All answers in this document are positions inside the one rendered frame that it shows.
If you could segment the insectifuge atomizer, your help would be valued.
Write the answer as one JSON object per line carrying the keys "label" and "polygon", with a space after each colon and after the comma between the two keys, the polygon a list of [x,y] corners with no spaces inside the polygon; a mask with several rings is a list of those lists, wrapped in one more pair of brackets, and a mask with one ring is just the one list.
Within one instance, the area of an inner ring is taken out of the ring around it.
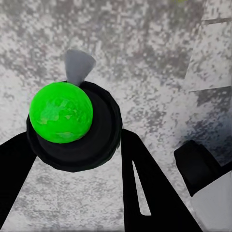
{"label": "insectifuge atomizer", "polygon": [[41,88],[30,102],[27,138],[43,163],[75,173],[111,160],[123,123],[112,95],[85,81],[96,60],[83,51],[67,50],[64,61],[67,81]]}

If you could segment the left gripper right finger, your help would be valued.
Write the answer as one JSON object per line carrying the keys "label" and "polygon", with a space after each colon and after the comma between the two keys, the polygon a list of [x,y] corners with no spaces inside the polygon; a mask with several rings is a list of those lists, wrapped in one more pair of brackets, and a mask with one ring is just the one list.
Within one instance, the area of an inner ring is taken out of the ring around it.
{"label": "left gripper right finger", "polygon": [[[140,137],[122,129],[120,143],[125,232],[203,232]],[[151,216],[140,213],[132,161]]]}

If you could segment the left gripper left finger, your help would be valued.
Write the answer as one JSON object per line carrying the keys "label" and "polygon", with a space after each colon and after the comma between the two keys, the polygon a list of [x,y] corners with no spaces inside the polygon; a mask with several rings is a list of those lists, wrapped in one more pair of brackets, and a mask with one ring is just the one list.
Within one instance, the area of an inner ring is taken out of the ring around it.
{"label": "left gripper left finger", "polygon": [[36,157],[27,132],[0,145],[0,230]]}

